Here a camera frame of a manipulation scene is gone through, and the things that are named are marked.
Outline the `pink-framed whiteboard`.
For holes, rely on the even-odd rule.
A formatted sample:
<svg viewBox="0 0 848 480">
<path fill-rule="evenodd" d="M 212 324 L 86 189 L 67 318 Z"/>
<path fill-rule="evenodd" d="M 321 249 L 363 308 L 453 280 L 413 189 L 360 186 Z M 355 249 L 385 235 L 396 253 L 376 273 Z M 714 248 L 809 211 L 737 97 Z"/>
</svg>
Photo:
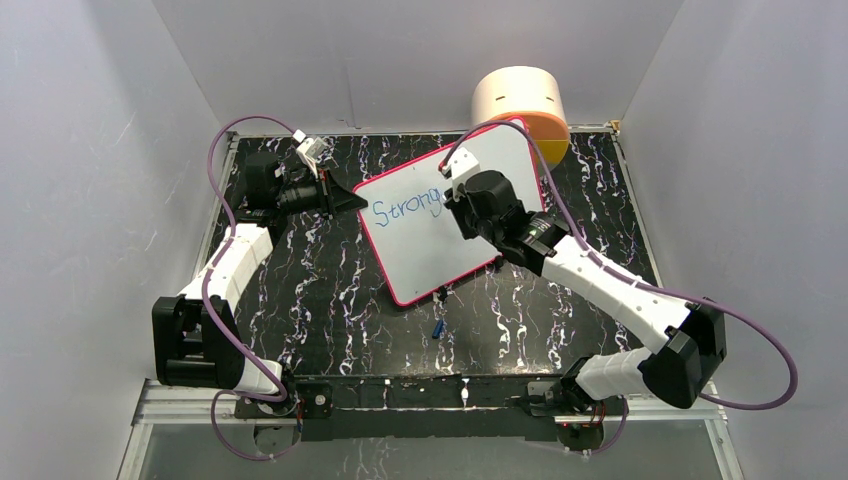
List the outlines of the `pink-framed whiteboard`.
<svg viewBox="0 0 848 480">
<path fill-rule="evenodd" d="M 539 211 L 543 196 L 536 158 L 519 128 L 481 129 L 463 141 L 485 170 L 503 173 L 526 209 Z M 466 240 L 442 197 L 450 182 L 438 170 L 448 156 L 444 146 L 356 185 L 354 194 L 368 203 L 359 210 L 360 223 L 375 252 L 396 304 L 410 305 L 492 262 L 497 250 L 481 238 Z"/>
</svg>

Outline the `blue marker cap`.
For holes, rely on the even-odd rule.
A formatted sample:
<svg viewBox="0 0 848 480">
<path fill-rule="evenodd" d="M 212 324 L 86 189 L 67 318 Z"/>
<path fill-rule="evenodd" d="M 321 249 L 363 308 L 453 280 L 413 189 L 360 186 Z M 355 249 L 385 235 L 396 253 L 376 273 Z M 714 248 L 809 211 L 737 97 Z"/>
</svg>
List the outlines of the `blue marker cap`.
<svg viewBox="0 0 848 480">
<path fill-rule="evenodd" d="M 445 322 L 443 320 L 438 320 L 434 330 L 431 334 L 431 338 L 434 340 L 439 340 L 445 328 Z"/>
</svg>

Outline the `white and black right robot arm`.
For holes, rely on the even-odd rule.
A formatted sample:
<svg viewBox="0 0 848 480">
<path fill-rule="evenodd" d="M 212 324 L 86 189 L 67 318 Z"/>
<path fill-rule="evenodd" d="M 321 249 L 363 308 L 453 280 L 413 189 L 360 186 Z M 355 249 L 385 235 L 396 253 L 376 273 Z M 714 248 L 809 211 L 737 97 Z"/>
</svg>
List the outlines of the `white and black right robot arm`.
<svg viewBox="0 0 848 480">
<path fill-rule="evenodd" d="M 506 261 L 568 288 L 641 342 L 638 349 L 578 359 L 557 389 L 571 411 L 587 414 L 603 400 L 630 394 L 688 409 L 723 362 L 720 311 L 626 280 L 624 268 L 583 249 L 564 221 L 526 210 L 502 173 L 452 181 L 445 206 L 465 239 L 486 240 Z"/>
</svg>

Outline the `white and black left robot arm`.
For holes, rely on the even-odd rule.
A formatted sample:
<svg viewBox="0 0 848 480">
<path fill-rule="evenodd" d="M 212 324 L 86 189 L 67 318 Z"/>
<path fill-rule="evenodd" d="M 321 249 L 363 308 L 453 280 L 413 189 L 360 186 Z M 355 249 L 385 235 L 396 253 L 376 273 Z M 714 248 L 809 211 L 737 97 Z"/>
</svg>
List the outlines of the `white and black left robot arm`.
<svg viewBox="0 0 848 480">
<path fill-rule="evenodd" d="M 257 357 L 242 342 L 236 307 L 290 217 L 317 212 L 331 219 L 368 203 L 329 170 L 287 172 L 272 152 L 248 156 L 243 175 L 246 203 L 234 212 L 219 247 L 186 287 L 153 305 L 156 374 L 164 385 L 257 395 L 271 414 L 286 416 L 297 407 L 299 391 L 284 380 L 280 363 Z"/>
</svg>

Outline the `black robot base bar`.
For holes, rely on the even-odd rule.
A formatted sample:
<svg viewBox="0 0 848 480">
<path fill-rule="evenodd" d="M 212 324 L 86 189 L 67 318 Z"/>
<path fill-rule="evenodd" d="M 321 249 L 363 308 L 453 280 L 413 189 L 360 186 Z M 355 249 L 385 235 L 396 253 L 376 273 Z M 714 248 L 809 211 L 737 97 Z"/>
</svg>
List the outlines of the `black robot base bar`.
<svg viewBox="0 0 848 480">
<path fill-rule="evenodd" d="M 298 375 L 295 385 L 309 441 L 517 437 L 594 448 L 609 412 L 566 392 L 557 374 Z"/>
</svg>

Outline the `cream and orange cylinder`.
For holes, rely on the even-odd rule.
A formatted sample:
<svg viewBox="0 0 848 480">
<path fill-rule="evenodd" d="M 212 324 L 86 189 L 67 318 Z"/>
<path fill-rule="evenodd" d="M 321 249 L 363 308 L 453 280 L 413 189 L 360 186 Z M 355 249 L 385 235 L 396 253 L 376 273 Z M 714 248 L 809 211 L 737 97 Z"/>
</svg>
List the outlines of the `cream and orange cylinder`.
<svg viewBox="0 0 848 480">
<path fill-rule="evenodd" d="M 550 166 L 558 165 L 570 147 L 570 131 L 559 85 L 548 71 L 509 66 L 483 77 L 471 99 L 474 124 L 488 120 L 523 119 Z"/>
</svg>

